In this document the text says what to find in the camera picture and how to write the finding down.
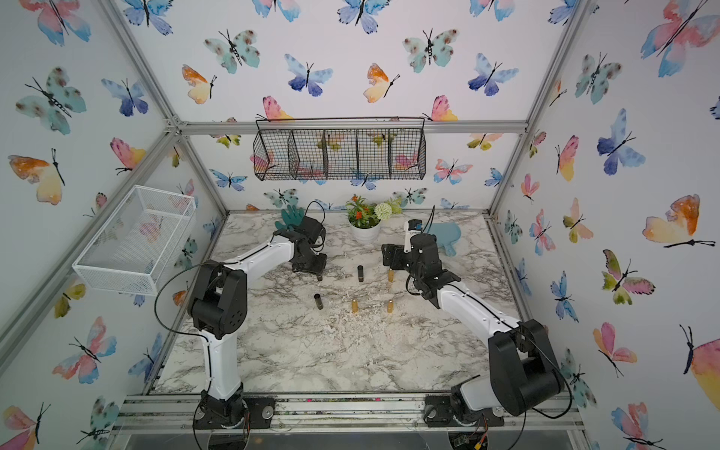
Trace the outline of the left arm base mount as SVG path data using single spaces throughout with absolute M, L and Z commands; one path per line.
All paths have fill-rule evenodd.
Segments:
M 230 399 L 221 400 L 202 391 L 198 411 L 193 418 L 193 429 L 269 429 L 276 405 L 274 397 L 246 396 L 239 393 Z

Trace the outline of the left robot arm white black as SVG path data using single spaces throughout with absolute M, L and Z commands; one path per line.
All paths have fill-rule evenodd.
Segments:
M 200 266 L 187 310 L 204 338 L 210 398 L 228 401 L 242 390 L 237 336 L 249 312 L 249 285 L 283 264 L 290 264 L 294 272 L 321 278 L 327 256 L 316 248 L 324 238 L 324 225 L 304 217 L 298 225 L 274 232 L 268 242 L 230 262 L 208 260 Z

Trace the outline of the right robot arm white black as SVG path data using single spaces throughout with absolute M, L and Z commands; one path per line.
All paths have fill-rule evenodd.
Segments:
M 543 324 L 513 318 L 472 292 L 443 267 L 434 235 L 414 234 L 403 246 L 382 245 L 382 265 L 406 272 L 413 294 L 459 320 L 487 345 L 489 373 L 452 388 L 457 419 L 471 422 L 498 407 L 522 416 L 566 388 Z

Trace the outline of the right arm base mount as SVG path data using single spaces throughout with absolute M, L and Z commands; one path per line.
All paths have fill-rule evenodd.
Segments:
M 422 418 L 430 428 L 484 427 L 496 428 L 504 425 L 504 418 L 493 412 L 493 408 L 471 410 L 456 394 L 427 395 Z

